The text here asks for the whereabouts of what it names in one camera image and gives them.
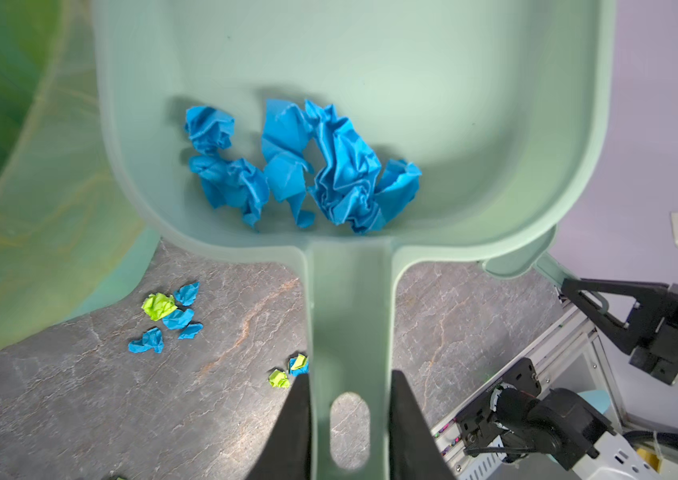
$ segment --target trash bin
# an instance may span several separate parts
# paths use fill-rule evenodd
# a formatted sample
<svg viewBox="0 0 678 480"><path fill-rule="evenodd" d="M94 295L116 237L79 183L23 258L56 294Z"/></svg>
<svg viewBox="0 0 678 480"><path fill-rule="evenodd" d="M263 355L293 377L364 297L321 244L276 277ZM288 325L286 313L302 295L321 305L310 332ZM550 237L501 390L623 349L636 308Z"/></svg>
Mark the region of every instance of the trash bin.
<svg viewBox="0 0 678 480"><path fill-rule="evenodd" d="M0 0L0 349L123 298L159 239L110 172L86 4Z"/></svg>

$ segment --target green plastic dustpan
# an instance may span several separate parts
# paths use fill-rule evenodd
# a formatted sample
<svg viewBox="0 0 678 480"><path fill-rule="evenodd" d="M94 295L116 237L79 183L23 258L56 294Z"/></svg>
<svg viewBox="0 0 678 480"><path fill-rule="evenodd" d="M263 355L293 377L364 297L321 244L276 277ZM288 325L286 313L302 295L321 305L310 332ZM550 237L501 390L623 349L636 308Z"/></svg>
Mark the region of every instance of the green plastic dustpan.
<svg viewBox="0 0 678 480"><path fill-rule="evenodd" d="M187 250L275 261L301 278L313 478L389 475L402 272L511 254L548 235L582 193L605 133L613 27L613 2L595 0L95 0L104 137L126 197ZM213 210L187 168L184 112L208 104L232 114L227 158L262 167L267 98L334 103L382 161L421 168L417 198L370 236L321 215L299 230L274 200L258 233L238 210ZM353 471L329 447L343 392L370 410L371 452Z"/></svg>

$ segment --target gray stone surface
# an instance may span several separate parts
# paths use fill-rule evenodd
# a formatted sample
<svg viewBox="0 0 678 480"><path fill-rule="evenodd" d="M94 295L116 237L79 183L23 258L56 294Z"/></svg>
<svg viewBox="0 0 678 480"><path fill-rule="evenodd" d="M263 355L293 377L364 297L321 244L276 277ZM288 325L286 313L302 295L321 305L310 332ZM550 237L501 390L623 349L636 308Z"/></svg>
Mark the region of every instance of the gray stone surface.
<svg viewBox="0 0 678 480"><path fill-rule="evenodd" d="M146 294L195 280L205 329L177 340L162 328L162 354L129 353L158 325L140 309ZM420 264L398 288L393 363L433 424L560 312L536 274L498 282L475 264ZM0 478L244 478L287 394L267 373L306 346L301 285L286 268L162 243L122 302L0 351ZM360 411L347 404L335 424L345 465L364 455Z"/></svg>

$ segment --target crumpled paper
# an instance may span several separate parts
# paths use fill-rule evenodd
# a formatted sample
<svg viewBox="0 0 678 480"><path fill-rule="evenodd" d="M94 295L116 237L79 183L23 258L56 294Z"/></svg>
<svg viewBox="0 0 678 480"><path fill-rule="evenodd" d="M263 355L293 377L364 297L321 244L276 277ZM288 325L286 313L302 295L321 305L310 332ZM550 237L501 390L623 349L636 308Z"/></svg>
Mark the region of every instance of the crumpled paper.
<svg viewBox="0 0 678 480"><path fill-rule="evenodd" d="M315 214L301 209L307 196L305 171L314 174L302 151L312 138L312 125L304 111L284 100L267 100L261 152L267 160L265 177L275 200L288 201L296 225L301 228L315 221Z"/></svg>
<svg viewBox="0 0 678 480"><path fill-rule="evenodd" d="M129 343L130 352L141 353L147 350L154 350L155 353L163 351L163 334L157 327L144 332L142 340L133 340Z"/></svg>
<svg viewBox="0 0 678 480"><path fill-rule="evenodd" d="M230 137L235 132L235 119L211 107L192 107L187 110L185 131L192 146L201 154L212 156L221 148L230 148Z"/></svg>
<svg viewBox="0 0 678 480"><path fill-rule="evenodd" d="M313 168L302 151L310 139L317 142L326 167L315 175L315 185L306 187L304 172ZM302 227L314 220L311 212L301 210L306 191L333 224L350 222L356 234L366 234L381 230L419 190L421 170L405 160L390 160L377 184L381 162L334 105L321 108L307 100L300 110L292 102L268 100L262 153L275 199L288 200Z"/></svg>
<svg viewBox="0 0 678 480"><path fill-rule="evenodd" d="M192 321L194 315L195 312L190 308L183 312L181 310L174 310L163 318L163 324L169 330L183 329Z"/></svg>
<svg viewBox="0 0 678 480"><path fill-rule="evenodd" d="M265 175L244 158L229 162L218 156L193 157L190 171L201 178L203 193L214 208L229 205L240 208L243 221L254 227L261 208L270 199Z"/></svg>
<svg viewBox="0 0 678 480"><path fill-rule="evenodd" d="M198 289L200 288L200 282L190 283L189 285L184 285L182 288L174 292L174 300L181 303L184 306L190 306L195 302L195 298L198 296Z"/></svg>
<svg viewBox="0 0 678 480"><path fill-rule="evenodd" d="M176 310L176 303L172 296L165 296L162 293L152 293L142 303L142 310L144 310L153 321L157 322L164 316L167 316Z"/></svg>
<svg viewBox="0 0 678 480"><path fill-rule="evenodd" d="M192 339L195 338L195 335L203 330L203 325L201 323L190 323L184 330L179 334L179 339Z"/></svg>
<svg viewBox="0 0 678 480"><path fill-rule="evenodd" d="M269 380L270 385L278 389L287 389L291 386L291 382L288 381L288 376L281 370L275 370L273 373L271 373Z"/></svg>
<svg viewBox="0 0 678 480"><path fill-rule="evenodd" d="M288 371L293 376L300 376L302 373L310 372L310 361L302 354L288 360Z"/></svg>

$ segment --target green crumpled paper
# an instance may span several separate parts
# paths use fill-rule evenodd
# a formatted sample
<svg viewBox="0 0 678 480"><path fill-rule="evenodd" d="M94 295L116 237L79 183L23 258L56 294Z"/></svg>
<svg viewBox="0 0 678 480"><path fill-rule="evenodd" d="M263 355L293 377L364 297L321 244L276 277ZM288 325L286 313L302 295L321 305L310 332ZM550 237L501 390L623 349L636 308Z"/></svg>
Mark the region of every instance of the green crumpled paper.
<svg viewBox="0 0 678 480"><path fill-rule="evenodd" d="M173 296L165 296L162 293L152 293L142 303L142 310L154 321L158 321L164 316L176 310L176 302Z"/></svg>
<svg viewBox="0 0 678 480"><path fill-rule="evenodd" d="M307 364L307 358L299 354L296 356L294 359L294 365L291 366L291 370L299 370L300 368L304 367Z"/></svg>
<svg viewBox="0 0 678 480"><path fill-rule="evenodd" d="M277 387L278 389L287 389L291 386L291 382L288 381L285 372L275 370L270 374L270 385Z"/></svg>

